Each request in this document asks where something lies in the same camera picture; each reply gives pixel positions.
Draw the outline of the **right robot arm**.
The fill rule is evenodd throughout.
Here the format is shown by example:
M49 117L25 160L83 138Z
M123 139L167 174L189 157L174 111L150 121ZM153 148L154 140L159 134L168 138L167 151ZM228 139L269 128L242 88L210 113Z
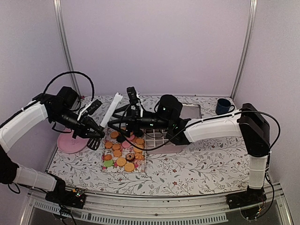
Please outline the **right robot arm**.
M189 145L204 139L227 136L241 136L244 140L249 161L249 181L247 189L236 194L228 194L226 202L230 209L246 207L266 201L264 182L268 180L267 169L270 162L270 125L252 104L243 104L239 110L206 119L180 118L183 104L173 95L163 95L155 112L144 110L139 97L130 93L129 104L118 108L122 95L116 94L109 106L105 120L108 127L122 136L138 134L140 129L164 129L166 138L175 145Z

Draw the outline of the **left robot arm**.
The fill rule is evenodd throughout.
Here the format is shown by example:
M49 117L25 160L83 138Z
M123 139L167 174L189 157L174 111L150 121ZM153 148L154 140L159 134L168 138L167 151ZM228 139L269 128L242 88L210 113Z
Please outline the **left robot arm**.
M97 125L91 117L102 103L92 98L84 108L73 109L76 100L81 100L81 97L71 87L62 87L56 95L43 91L1 124L0 182L2 184L14 183L41 189L46 192L48 201L59 204L80 199L79 194L66 190L65 181L59 177L18 165L8 156L14 144L44 120L69 128L73 138L89 140L103 138L104 128Z

